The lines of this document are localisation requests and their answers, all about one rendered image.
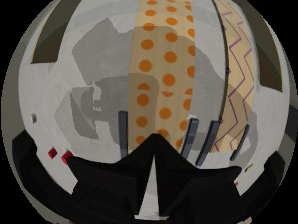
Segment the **tan strip with orange polka dots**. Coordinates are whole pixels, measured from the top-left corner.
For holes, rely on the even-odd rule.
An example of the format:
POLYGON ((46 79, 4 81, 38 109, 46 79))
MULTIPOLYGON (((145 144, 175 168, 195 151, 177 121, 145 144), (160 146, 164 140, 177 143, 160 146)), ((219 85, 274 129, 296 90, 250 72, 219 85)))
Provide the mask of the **tan strip with orange polka dots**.
POLYGON ((129 153, 150 133, 180 153, 192 103, 196 43, 193 20, 137 12, 128 81, 129 153))

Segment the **tan strip with purple zigzag lines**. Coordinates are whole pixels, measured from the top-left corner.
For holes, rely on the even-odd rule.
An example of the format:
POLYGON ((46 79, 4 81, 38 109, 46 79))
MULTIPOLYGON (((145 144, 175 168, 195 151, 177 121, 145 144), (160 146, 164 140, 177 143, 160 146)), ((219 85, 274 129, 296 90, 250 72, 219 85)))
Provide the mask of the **tan strip with purple zigzag lines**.
MULTIPOLYGON (((223 32, 223 31, 222 31, 223 32)), ((218 117, 218 131, 209 153, 235 151, 245 132, 253 100, 254 59, 250 49, 223 32, 225 43, 225 91, 218 117)))

